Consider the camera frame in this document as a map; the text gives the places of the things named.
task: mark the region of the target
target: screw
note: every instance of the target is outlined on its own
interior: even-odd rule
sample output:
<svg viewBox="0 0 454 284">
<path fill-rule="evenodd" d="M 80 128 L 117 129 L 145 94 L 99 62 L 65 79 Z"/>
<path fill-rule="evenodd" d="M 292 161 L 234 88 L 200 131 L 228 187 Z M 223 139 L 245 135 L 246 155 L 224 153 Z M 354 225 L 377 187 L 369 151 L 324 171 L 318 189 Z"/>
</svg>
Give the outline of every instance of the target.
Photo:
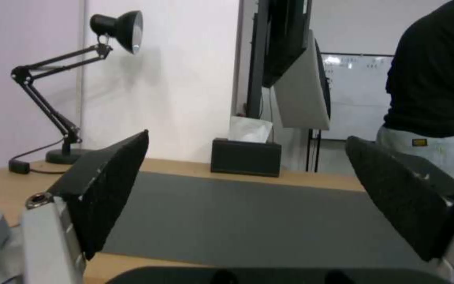
<svg viewBox="0 0 454 284">
<path fill-rule="evenodd" d="M 52 194 L 48 192 L 40 192 L 35 194 L 26 200 L 26 208 L 27 209 L 34 209 L 41 207 L 43 205 L 47 205 L 50 202 L 54 201 L 54 197 Z"/>
</svg>

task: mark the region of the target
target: gray desk mat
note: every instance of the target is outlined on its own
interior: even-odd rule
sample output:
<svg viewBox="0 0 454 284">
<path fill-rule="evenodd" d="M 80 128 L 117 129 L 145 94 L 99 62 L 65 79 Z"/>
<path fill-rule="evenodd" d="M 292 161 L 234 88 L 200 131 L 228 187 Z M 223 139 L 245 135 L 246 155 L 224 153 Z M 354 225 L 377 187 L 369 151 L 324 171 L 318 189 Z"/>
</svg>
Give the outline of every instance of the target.
<svg viewBox="0 0 454 284">
<path fill-rule="evenodd" d="M 429 271 L 364 192 L 140 173 L 104 252 L 220 267 Z"/>
</svg>

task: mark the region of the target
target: whiteboard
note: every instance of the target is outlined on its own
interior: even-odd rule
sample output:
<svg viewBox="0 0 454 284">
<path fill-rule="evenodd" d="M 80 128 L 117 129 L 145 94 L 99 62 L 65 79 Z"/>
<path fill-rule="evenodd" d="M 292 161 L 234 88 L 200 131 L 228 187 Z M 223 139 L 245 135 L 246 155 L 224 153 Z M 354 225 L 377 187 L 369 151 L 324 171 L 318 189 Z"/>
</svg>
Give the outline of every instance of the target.
<svg viewBox="0 0 454 284">
<path fill-rule="evenodd" d="M 355 135 L 375 141 L 390 105 L 385 85 L 392 56 L 322 54 L 330 83 L 330 131 L 322 138 Z"/>
</svg>

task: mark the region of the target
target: wooden desk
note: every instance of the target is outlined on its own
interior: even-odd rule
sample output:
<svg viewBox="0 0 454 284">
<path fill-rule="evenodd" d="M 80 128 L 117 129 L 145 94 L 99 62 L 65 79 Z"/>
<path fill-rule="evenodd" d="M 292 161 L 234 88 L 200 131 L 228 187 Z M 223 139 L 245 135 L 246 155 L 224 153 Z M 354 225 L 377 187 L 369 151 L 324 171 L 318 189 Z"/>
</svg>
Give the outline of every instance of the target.
<svg viewBox="0 0 454 284">
<path fill-rule="evenodd" d="M 68 166 L 50 165 L 44 162 L 34 163 L 33 167 L 50 171 L 61 171 L 68 168 Z M 146 159 L 141 170 L 146 172 L 173 174 L 177 176 L 193 176 L 198 178 L 228 179 L 272 183 L 278 185 L 363 191 L 360 182 L 354 177 L 329 176 L 325 174 L 312 174 L 304 172 L 283 171 L 280 178 L 238 176 L 211 173 L 209 171 L 208 164 L 154 159 Z M 7 169 L 0 169 L 0 210 L 3 214 L 5 214 L 9 224 L 18 224 L 20 214 L 24 210 L 24 202 L 29 196 L 37 192 L 46 191 L 57 179 L 58 176 L 37 173 L 30 173 L 29 175 L 22 176 L 10 173 Z M 105 283 L 107 280 L 119 275 L 120 273 L 142 266 L 195 265 L 98 253 L 87 265 L 85 280 L 86 283 L 89 284 Z"/>
</svg>

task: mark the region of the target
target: pink wall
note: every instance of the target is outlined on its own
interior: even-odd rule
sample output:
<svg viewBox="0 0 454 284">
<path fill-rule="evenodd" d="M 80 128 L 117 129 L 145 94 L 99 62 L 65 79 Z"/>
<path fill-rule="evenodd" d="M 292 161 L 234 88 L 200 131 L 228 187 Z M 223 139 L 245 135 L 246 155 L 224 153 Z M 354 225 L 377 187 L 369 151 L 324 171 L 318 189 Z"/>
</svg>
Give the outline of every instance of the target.
<svg viewBox="0 0 454 284">
<path fill-rule="evenodd" d="M 0 167 L 8 158 L 61 136 L 10 78 L 17 65 L 77 50 L 83 29 L 82 0 L 0 0 Z M 77 72 L 36 81 L 35 86 L 64 115 L 78 123 Z M 30 160 L 43 159 L 43 152 Z"/>
</svg>

